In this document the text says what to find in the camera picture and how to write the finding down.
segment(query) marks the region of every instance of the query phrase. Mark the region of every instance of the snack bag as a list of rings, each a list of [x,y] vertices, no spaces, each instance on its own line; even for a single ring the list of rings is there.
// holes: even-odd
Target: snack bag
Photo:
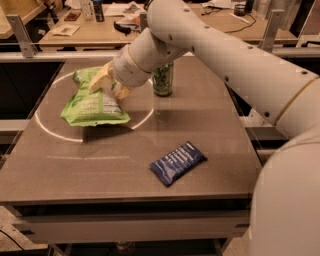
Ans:
[[[122,124],[130,121],[129,115],[121,109],[114,96],[116,82],[111,88],[89,92],[89,83],[99,70],[100,68],[88,68],[74,72],[73,81],[79,89],[60,115],[71,126]]]

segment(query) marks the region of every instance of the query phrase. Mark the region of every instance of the floor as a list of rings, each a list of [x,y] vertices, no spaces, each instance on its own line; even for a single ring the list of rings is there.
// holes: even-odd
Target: floor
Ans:
[[[8,212],[4,207],[0,206],[0,230],[10,235],[23,249],[44,249],[47,245],[36,245],[30,242],[24,237],[18,230],[16,230],[12,223],[14,216]],[[9,251],[19,251],[19,248],[12,240],[0,232],[0,253]],[[246,233],[241,238],[235,238],[232,240],[224,256],[246,256],[248,251],[248,234]]]

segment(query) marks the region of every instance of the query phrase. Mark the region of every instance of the paper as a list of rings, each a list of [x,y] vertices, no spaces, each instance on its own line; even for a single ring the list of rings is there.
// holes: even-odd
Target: paper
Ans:
[[[250,21],[248,21],[247,19],[245,19],[245,18],[242,18],[242,17],[239,17],[239,16],[237,16],[237,15],[235,15],[235,14],[233,14],[233,13],[229,13],[232,17],[235,17],[236,19],[238,19],[238,20],[241,20],[241,21],[243,21],[243,22],[245,22],[245,23],[247,23],[247,24],[251,24],[251,22]]]
[[[104,12],[104,16],[109,17],[126,17],[128,19],[134,19],[145,10],[137,5],[134,1],[128,4],[116,4],[112,3],[108,9]]]
[[[80,26],[64,24],[58,28],[50,30],[54,36],[72,36]]]

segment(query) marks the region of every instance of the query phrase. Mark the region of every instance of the green can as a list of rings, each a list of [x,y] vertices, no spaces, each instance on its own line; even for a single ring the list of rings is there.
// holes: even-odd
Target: green can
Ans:
[[[173,62],[162,65],[152,73],[153,92],[158,96],[172,93]]]

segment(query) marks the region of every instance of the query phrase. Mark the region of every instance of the bottle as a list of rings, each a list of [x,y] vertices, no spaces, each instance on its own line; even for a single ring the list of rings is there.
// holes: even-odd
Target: bottle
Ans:
[[[267,16],[271,0],[260,0],[257,17],[264,20]]]
[[[93,20],[93,5],[91,0],[80,0],[81,12],[84,20]]]
[[[93,2],[94,14],[96,16],[96,21],[97,22],[104,21],[102,0],[92,0],[92,2]]]
[[[254,0],[247,0],[246,6],[244,7],[245,13],[251,13],[253,8]]]

